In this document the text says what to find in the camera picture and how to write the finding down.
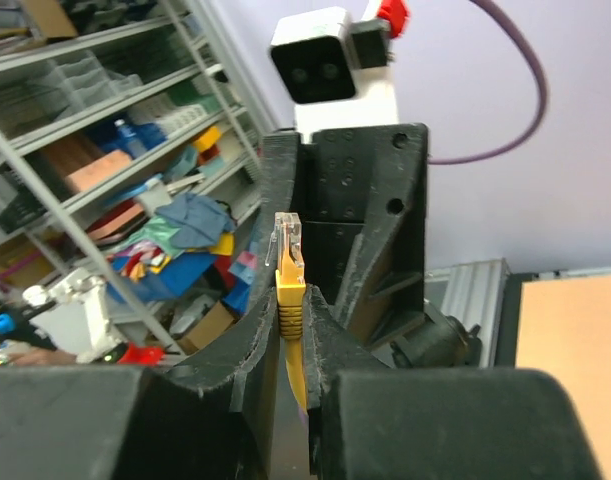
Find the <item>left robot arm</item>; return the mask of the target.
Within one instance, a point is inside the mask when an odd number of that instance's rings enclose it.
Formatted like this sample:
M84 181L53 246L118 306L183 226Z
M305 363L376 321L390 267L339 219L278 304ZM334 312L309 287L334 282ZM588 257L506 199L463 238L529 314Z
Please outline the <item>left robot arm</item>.
M327 129L261 143L261 240L279 211L301 222L305 281L366 348L390 345L399 368L456 366L475 328L425 297L429 133L422 124Z

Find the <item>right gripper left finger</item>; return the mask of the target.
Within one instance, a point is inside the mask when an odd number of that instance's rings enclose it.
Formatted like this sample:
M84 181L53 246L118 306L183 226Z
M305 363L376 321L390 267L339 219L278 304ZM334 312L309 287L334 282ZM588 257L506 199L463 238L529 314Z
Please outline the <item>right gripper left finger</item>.
M265 479L274 289L169 369L0 367L0 479Z

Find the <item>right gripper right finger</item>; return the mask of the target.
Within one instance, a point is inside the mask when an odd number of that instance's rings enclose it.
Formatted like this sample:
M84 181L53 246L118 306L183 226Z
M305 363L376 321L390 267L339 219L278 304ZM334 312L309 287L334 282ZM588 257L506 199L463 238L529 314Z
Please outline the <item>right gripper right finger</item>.
M392 369L303 300L309 463L321 479L598 479L563 386L540 370Z

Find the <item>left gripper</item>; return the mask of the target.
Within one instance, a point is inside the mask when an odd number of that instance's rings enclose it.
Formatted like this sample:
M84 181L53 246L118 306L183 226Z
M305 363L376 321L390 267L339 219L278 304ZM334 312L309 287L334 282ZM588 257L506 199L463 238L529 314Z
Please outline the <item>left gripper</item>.
M262 141L258 262L247 311L274 285L275 214L303 223L307 283L334 319L363 345L420 319L424 302L429 130L422 123L315 133L294 130Z

